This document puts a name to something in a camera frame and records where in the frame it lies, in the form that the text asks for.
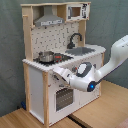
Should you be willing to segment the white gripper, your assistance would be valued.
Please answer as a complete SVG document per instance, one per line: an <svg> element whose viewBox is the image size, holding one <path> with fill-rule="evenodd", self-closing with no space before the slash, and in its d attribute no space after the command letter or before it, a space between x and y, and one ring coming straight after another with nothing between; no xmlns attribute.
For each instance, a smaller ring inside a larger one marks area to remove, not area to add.
<svg viewBox="0 0 128 128"><path fill-rule="evenodd" d="M66 84L70 83L70 77L72 76L72 72L69 69L55 67L53 71L58 74L61 78L63 78Z"/></svg>

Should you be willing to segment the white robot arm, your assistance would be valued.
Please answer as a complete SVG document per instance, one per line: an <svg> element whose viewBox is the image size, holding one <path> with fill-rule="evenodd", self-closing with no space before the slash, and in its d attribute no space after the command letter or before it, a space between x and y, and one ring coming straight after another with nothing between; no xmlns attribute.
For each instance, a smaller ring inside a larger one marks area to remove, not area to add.
<svg viewBox="0 0 128 128"><path fill-rule="evenodd" d="M69 69L61 67L56 67L53 71L61 76L70 88L92 92L105 76L117 69L127 58L128 35L112 45L110 60L99 70L96 70L90 62L84 62L79 65L76 74L73 74Z"/></svg>

